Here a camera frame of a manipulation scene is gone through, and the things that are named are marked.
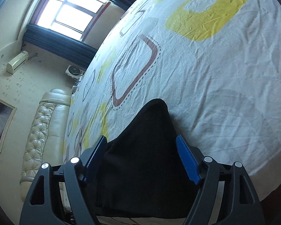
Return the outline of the black pants with studs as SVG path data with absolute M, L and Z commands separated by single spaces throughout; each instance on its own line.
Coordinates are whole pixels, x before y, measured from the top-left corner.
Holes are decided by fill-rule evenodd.
M 108 143 L 87 195 L 97 216 L 178 219 L 198 192 L 179 157 L 166 103 L 149 101 Z

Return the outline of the cream tufted leather headboard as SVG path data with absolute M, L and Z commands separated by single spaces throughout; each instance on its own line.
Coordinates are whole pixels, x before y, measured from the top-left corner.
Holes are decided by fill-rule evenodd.
M 22 201 L 25 201 L 41 164 L 58 166 L 63 163 L 70 100 L 69 92 L 54 88 L 46 92 L 39 101 L 23 156 L 20 179 Z

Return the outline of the white desk fan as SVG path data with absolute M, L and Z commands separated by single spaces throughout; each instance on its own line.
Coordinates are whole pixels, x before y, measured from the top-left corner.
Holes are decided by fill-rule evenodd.
M 78 80 L 80 76 L 83 76 L 85 71 L 79 69 L 76 66 L 69 65 L 68 68 L 65 71 L 65 74 L 68 75 L 69 77 Z

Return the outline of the patterned white bed sheet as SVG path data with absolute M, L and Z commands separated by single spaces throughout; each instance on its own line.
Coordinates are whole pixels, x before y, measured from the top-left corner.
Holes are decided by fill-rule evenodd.
M 137 0 L 71 96 L 64 160 L 116 139 L 163 100 L 177 136 L 221 164 L 239 161 L 264 200 L 281 185 L 281 0 Z M 186 217 L 97 216 L 100 224 Z

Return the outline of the dark blue left curtain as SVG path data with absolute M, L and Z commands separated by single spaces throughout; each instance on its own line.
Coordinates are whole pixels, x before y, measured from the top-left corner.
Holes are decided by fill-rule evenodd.
M 84 69 L 89 66 L 97 53 L 97 49 L 83 42 L 35 24 L 26 26 L 23 41 L 62 57 Z

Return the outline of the white wall air conditioner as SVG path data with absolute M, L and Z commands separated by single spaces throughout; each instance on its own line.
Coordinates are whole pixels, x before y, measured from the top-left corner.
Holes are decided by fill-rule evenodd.
M 22 51 L 16 57 L 14 57 L 10 62 L 6 65 L 6 71 L 10 74 L 14 74 L 15 71 L 21 66 L 24 62 L 26 62 L 29 58 L 29 54 L 27 51 Z

